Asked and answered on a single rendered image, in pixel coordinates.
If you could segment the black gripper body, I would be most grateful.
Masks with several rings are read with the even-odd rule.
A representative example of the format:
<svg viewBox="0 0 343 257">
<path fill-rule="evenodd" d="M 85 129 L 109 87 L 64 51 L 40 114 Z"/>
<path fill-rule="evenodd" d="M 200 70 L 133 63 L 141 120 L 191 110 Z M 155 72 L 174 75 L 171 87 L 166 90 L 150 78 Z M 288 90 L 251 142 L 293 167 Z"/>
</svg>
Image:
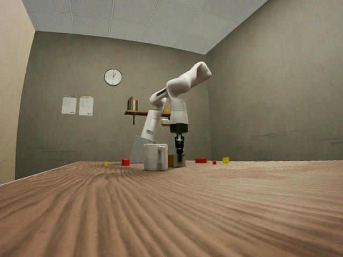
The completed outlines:
<svg viewBox="0 0 343 257">
<path fill-rule="evenodd" d="M 188 124 L 185 124 L 185 123 L 170 124 L 170 132 L 177 134 L 176 139 L 178 139 L 178 135 L 181 135 L 181 139 L 182 139 L 182 133 L 188 132 Z"/>
</svg>

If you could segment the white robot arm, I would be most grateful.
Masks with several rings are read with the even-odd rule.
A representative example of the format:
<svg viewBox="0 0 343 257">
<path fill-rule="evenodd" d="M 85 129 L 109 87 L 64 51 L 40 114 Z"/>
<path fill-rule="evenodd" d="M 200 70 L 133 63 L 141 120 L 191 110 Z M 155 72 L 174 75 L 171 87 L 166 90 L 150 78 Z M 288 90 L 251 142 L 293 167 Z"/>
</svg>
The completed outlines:
<svg viewBox="0 0 343 257">
<path fill-rule="evenodd" d="M 211 76 L 212 74 L 206 64 L 199 62 L 179 78 L 168 81 L 166 88 L 153 94 L 150 98 L 150 104 L 155 106 L 156 110 L 150 110 L 148 112 L 141 137 L 154 140 L 167 97 L 170 101 L 170 120 L 162 119 L 161 125 L 170 126 L 170 124 L 176 123 L 188 124 L 187 102 L 185 99 L 177 98 L 177 96 L 188 92 L 190 88 L 206 81 Z"/>
</svg>

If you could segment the white mug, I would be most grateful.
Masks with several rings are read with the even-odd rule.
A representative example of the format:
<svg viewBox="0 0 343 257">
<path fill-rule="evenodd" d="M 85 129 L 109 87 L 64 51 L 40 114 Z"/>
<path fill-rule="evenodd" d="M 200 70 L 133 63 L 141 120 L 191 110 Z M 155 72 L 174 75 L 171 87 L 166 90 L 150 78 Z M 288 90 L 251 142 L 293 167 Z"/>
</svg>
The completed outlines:
<svg viewBox="0 0 343 257">
<path fill-rule="evenodd" d="M 160 153 L 161 151 L 161 153 Z M 168 145 L 144 145 L 144 170 L 164 171 L 168 169 Z"/>
</svg>

